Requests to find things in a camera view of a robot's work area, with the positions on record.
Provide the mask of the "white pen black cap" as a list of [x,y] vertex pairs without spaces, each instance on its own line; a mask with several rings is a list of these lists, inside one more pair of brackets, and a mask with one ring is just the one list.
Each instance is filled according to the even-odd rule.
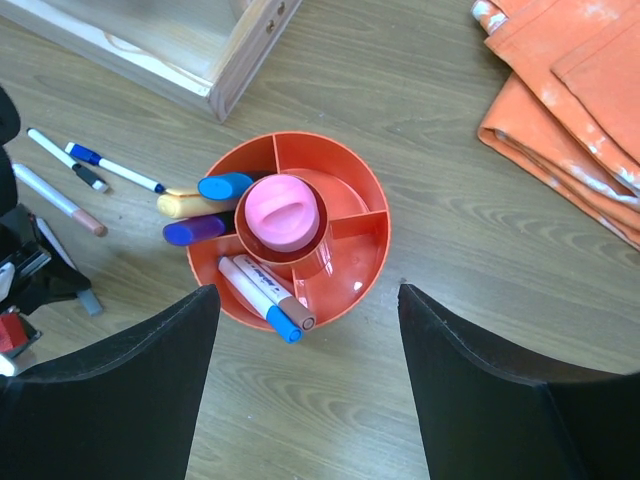
[[93,190],[100,193],[106,193],[109,190],[109,185],[99,175],[94,173],[88,167],[78,163],[39,130],[35,128],[28,128],[26,133],[31,140],[50,153],[58,161],[63,163],[66,167],[71,169],[78,178]]

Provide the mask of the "white pen salmon cap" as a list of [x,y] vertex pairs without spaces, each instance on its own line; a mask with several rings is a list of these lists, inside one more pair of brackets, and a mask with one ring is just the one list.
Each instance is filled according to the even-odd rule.
[[101,237],[107,233],[107,227],[103,223],[63,195],[25,165],[13,163],[12,170],[22,183],[62,211],[65,215],[74,219],[92,234]]

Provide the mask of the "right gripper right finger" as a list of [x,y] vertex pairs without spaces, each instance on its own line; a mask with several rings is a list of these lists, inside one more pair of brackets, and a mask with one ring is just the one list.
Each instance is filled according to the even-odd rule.
[[563,362],[398,294],[406,364],[434,479],[635,479],[639,377]]

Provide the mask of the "orange pink highlighter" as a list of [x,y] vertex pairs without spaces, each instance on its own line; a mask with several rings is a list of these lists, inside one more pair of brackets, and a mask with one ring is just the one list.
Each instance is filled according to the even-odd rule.
[[238,198],[210,200],[203,197],[197,189],[170,188],[158,197],[156,206],[166,217],[185,219],[234,211],[238,202]]

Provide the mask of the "black highlighter purple cap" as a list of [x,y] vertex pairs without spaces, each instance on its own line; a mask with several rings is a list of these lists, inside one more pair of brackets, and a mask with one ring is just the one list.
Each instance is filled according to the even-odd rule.
[[189,246],[232,233],[235,230],[235,213],[221,212],[191,217],[166,225],[164,239],[175,246]]

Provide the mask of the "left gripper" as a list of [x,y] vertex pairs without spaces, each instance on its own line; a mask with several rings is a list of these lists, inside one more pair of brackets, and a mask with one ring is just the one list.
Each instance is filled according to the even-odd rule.
[[36,216],[19,204],[1,217],[1,265],[14,267],[3,312],[12,307],[26,315],[49,303],[72,300],[91,287],[44,236]]

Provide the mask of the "orange round divided organizer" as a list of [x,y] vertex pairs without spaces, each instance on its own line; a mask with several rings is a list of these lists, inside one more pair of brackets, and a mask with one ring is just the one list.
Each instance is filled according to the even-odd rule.
[[248,140],[208,171],[270,171],[305,181],[316,193],[321,227],[302,257],[264,249],[240,224],[237,231],[188,247],[200,285],[217,287],[221,309],[237,322],[271,332],[246,299],[218,271],[221,256],[247,254],[270,267],[325,326],[348,313],[380,276],[391,246],[391,215],[383,188],[369,165],[347,146],[316,133],[284,131]]

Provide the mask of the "white pen light-blue cap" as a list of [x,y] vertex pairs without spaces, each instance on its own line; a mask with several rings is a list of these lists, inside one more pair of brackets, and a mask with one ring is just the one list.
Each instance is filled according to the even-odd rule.
[[295,325],[229,257],[219,259],[218,270],[258,315],[287,343],[293,344],[302,339],[301,328]]

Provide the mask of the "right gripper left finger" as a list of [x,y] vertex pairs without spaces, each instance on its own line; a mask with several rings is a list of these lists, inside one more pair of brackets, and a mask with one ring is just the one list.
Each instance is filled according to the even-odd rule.
[[1,379],[4,479],[183,479],[220,314],[213,286]]

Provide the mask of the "glue tube pink cap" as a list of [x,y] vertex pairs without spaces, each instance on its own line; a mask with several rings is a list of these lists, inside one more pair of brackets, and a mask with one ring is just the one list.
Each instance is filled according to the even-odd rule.
[[303,180],[288,174],[270,175],[252,187],[244,214],[259,242],[281,253],[305,248],[320,227],[315,194]]

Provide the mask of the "black highlighter blue cap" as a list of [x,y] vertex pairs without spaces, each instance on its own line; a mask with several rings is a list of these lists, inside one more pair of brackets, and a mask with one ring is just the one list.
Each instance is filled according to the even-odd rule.
[[198,192],[206,199],[226,201],[240,198],[258,180],[272,175],[270,171],[230,172],[211,175],[198,182]]

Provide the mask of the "white pen brown cap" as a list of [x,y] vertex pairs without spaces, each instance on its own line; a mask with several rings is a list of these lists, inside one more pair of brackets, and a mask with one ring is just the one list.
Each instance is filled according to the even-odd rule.
[[266,267],[247,254],[233,257],[232,262],[301,330],[307,332],[316,326],[316,315]]

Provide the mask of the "white pen grey cap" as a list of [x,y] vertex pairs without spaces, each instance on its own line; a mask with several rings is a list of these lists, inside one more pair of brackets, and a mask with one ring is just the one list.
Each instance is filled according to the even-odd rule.
[[[62,246],[58,238],[55,236],[55,234],[53,233],[53,231],[51,230],[47,222],[44,219],[37,217],[36,223],[38,225],[40,232],[46,237],[46,239],[53,246],[56,252],[62,257],[62,259],[71,268],[73,268],[76,272],[78,272],[78,269],[74,264],[73,260],[68,255],[68,253],[66,252],[66,250],[64,249],[64,247]],[[103,313],[103,307],[91,288],[79,290],[76,293],[76,296],[90,316],[95,317]]]

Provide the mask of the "white pen dark-blue cap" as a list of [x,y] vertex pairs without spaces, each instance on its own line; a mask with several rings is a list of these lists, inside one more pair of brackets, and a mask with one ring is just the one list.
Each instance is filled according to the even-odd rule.
[[156,194],[163,194],[166,191],[166,188],[156,180],[148,178],[134,170],[108,160],[97,152],[77,143],[68,142],[64,151],[77,160],[114,173]]

